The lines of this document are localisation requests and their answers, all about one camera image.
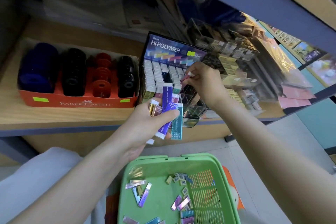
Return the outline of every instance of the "green basket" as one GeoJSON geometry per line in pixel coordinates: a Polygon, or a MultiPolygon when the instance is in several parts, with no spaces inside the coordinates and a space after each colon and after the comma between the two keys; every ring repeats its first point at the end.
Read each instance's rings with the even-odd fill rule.
{"type": "Polygon", "coordinates": [[[142,156],[130,162],[123,176],[119,200],[118,224],[123,217],[145,224],[160,217],[166,224],[180,223],[178,210],[171,206],[178,195],[183,196],[179,182],[170,185],[166,179],[174,173],[187,173],[194,184],[187,182],[195,213],[195,224],[240,224],[237,208],[221,163],[211,154],[197,153],[168,156],[142,156]],[[132,189],[125,189],[130,180],[146,179],[152,187],[143,208],[138,207],[132,189]]]}

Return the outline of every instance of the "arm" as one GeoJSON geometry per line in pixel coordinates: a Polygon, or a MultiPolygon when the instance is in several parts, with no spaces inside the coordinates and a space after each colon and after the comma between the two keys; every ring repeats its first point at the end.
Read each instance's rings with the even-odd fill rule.
{"type": "Polygon", "coordinates": [[[148,105],[138,105],[111,137],[9,223],[84,223],[119,171],[139,156],[163,124],[179,115],[174,110],[151,117],[148,105]]]}
{"type": "Polygon", "coordinates": [[[251,116],[222,85],[219,72],[193,64],[187,79],[227,124],[263,183],[293,224],[335,223],[336,180],[293,151],[251,116]]]}

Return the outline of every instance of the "person's right arm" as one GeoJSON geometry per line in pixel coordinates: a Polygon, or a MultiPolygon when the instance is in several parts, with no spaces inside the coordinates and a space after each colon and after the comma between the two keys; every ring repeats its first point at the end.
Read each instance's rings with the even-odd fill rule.
{"type": "Polygon", "coordinates": [[[187,72],[195,77],[185,82],[225,121],[289,220],[293,224],[336,223],[336,179],[283,144],[231,99],[218,70],[196,62],[187,72]]]}

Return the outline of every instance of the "pink envelope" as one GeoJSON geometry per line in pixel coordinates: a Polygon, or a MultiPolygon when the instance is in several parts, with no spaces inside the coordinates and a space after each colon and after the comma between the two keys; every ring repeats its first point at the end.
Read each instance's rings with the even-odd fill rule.
{"type": "Polygon", "coordinates": [[[295,98],[295,99],[316,98],[315,95],[312,94],[309,89],[300,89],[300,88],[282,85],[282,90],[283,90],[283,94],[287,98],[295,98]]]}
{"type": "Polygon", "coordinates": [[[285,98],[285,97],[278,97],[280,106],[282,109],[288,107],[299,107],[299,106],[306,106],[311,105],[308,99],[294,99],[294,98],[285,98]]]}

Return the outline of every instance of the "person's left hand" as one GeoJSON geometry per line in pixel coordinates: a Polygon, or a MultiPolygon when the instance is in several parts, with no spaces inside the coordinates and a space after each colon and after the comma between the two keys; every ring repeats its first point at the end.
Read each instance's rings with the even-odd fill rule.
{"type": "MultiPolygon", "coordinates": [[[[154,100],[158,101],[160,105],[162,104],[162,99],[154,98],[154,100]]],[[[149,101],[138,105],[126,122],[112,135],[112,137],[119,138],[119,140],[121,140],[120,143],[124,145],[124,157],[128,162],[136,159],[140,155],[146,142],[154,136],[159,128],[179,115],[178,110],[171,110],[151,117],[148,107],[149,101]]],[[[170,138],[171,134],[168,132],[165,139],[170,138]]]]}

